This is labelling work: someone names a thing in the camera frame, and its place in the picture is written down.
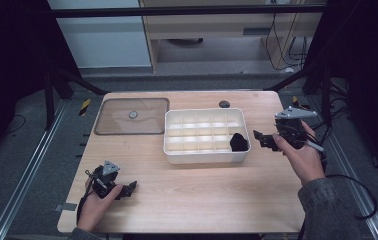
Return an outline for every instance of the person's right hand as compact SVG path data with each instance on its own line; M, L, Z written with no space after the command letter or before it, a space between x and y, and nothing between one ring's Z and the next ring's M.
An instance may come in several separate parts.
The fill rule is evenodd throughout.
M314 136L314 131L303 121L302 126L307 133ZM307 144L300 149L295 149L283 137L273 134L273 138L276 145L288 157L296 175L301 179L302 186L313 180L326 177L323 172L320 155L316 149Z

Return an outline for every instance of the wooden panel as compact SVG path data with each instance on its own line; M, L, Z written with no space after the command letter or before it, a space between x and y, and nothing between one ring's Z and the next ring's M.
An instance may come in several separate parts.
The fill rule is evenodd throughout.
M121 167L117 182L137 180L131 198L116 201L98 228L110 233L297 232L304 212L297 197L300 181L281 153L261 148L252 131L276 131L282 110L275 92L111 93L110 98L166 97L170 109L218 108L221 100L243 111L252 145L242 163L172 165L163 152L163 135L91 134L67 202L84 194L85 170L108 159ZM61 214L58 229L71 232L75 212Z

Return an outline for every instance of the translucent brown lid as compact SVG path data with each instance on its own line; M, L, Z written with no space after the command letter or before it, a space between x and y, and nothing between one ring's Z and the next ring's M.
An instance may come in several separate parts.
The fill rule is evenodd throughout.
M95 133L98 135L163 134L167 98L115 98L102 103Z

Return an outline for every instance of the person's left hand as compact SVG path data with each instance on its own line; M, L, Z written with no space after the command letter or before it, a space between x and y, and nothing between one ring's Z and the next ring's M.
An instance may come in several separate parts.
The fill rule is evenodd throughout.
M122 188L123 185L118 184L105 198L100 198L96 192L91 189L92 193L87 196L86 202L83 204L77 228L86 232L92 232L104 217L115 198L120 194Z

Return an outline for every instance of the floor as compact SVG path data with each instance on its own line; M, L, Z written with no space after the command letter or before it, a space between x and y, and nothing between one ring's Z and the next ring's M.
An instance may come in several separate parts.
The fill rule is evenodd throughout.
M292 52L299 53L300 46L300 42L295 44ZM158 62L155 73L86 80L110 91L260 90L302 67L300 61L292 60L293 66L274 69L258 38L204 39L200 44L163 41ZM300 91L302 84L301 79L279 91L282 106L293 105L296 96L301 105L320 112L320 92L305 96ZM102 101L102 96L71 85L75 91L71 100L55 99L60 120L54 132L45 132L44 93L36 92L17 104L16 117L0 141L0 229L3 230L0 235L5 239L65 238L56 229L60 213L55 209L66 200ZM84 116L79 116L86 99L91 99L89 108ZM343 101L334 102L332 111L343 111L333 118L333 128L324 145L328 149L327 173L344 173L357 178L372 190L378 201L378 168L373 166L371 153L356 123L349 119L350 109L344 107ZM309 124L319 122L320 118ZM316 132L323 136L324 128ZM38 147L41 139L45 139L46 149ZM335 180L335 184L341 198L359 215L372 209L370 198L361 188L345 180ZM378 239L378 214L359 222L359 228L364 239ZM296 233L266 233L264 239L296 237ZM110 238L118 239L120 235Z

